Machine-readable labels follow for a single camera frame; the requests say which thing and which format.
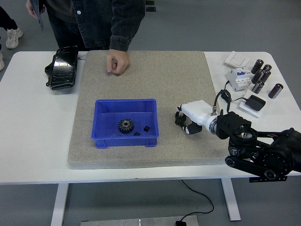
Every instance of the person's right hand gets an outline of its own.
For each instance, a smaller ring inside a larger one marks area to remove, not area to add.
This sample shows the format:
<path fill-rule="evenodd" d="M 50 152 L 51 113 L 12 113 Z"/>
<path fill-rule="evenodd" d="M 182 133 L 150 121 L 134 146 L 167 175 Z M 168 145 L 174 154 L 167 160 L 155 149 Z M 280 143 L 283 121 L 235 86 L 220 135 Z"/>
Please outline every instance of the person's right hand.
<path fill-rule="evenodd" d="M 107 70 L 116 74 L 123 74 L 131 61 L 127 52 L 110 49 L 107 53 Z"/>
<path fill-rule="evenodd" d="M 34 18 L 38 19 L 38 16 L 36 15 L 36 13 L 33 10 L 32 4 L 30 3 L 30 0 L 27 0 L 26 2 L 26 8 L 29 12 L 29 14 L 31 16 L 33 16 Z M 41 14 L 45 12 L 45 6 L 43 6 L 42 10 L 41 10 Z"/>

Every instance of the gray carpet mat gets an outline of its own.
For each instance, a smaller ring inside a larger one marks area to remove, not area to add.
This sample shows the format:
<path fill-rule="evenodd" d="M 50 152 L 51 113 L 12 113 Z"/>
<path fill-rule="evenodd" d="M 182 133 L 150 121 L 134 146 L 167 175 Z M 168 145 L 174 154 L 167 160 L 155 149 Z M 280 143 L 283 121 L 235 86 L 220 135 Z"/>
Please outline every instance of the gray carpet mat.
<path fill-rule="evenodd" d="M 224 164 L 228 140 L 220 140 L 205 128 L 198 134 L 188 135 L 174 123 L 177 106 L 200 99 L 209 105 L 214 102 L 215 91 L 203 52 L 129 51 L 132 64 L 121 76 L 107 73 L 106 53 L 90 51 L 86 57 L 68 152 L 71 168 Z M 157 101 L 157 146 L 97 149 L 91 139 L 95 101 L 141 98 Z"/>

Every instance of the black cylindrical capacitor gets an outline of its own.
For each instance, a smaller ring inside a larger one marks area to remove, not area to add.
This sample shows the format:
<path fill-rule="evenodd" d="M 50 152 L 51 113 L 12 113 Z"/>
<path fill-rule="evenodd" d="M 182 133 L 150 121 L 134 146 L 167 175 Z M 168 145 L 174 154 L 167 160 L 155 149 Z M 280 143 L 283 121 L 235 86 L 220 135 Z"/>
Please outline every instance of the black cylindrical capacitor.
<path fill-rule="evenodd" d="M 256 84 L 254 85 L 254 87 L 253 87 L 253 89 L 252 89 L 252 92 L 258 94 L 258 93 L 260 92 L 260 90 L 262 89 L 263 86 L 264 86 L 264 82 L 258 80 L 258 81 L 256 82 Z"/>
<path fill-rule="evenodd" d="M 255 84 L 258 80 L 261 80 L 261 78 L 264 76 L 264 70 L 259 69 L 254 77 L 252 78 L 251 82 Z"/>
<path fill-rule="evenodd" d="M 271 71 L 264 70 L 263 71 L 263 77 L 260 80 L 263 81 L 263 82 L 266 82 L 266 80 L 269 78 L 270 75 L 271 75 Z"/>
<path fill-rule="evenodd" d="M 264 67 L 263 67 L 263 70 L 268 70 L 268 71 L 270 71 L 272 69 L 272 66 L 271 65 L 265 65 Z"/>
<path fill-rule="evenodd" d="M 255 74 L 259 69 L 261 69 L 262 65 L 263 65 L 263 60 L 260 60 L 260 59 L 256 60 L 254 66 L 251 70 L 251 73 Z"/>
<path fill-rule="evenodd" d="M 281 92 L 281 90 L 283 90 L 283 85 L 277 83 L 269 93 L 269 98 L 275 99 L 278 96 L 278 94 Z"/>

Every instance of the black cover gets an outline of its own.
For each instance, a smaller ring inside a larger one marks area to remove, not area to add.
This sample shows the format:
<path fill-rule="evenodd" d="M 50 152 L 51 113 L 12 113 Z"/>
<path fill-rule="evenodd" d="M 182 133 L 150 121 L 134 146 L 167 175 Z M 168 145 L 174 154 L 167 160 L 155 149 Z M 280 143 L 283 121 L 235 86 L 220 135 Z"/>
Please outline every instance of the black cover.
<path fill-rule="evenodd" d="M 78 53 L 79 49 L 77 46 L 57 50 L 53 56 L 52 63 L 45 67 L 45 73 L 48 76 L 46 86 L 52 90 L 74 86 Z"/>

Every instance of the white circuit breaker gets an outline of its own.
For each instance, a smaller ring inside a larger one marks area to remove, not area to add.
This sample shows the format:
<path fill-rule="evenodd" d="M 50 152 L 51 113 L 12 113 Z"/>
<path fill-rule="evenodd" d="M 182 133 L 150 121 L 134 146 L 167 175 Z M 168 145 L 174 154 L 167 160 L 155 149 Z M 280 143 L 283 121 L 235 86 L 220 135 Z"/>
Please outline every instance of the white circuit breaker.
<path fill-rule="evenodd" d="M 252 73 L 247 67 L 236 67 L 229 70 L 226 78 L 235 91 L 246 90 L 251 84 L 250 76 Z"/>

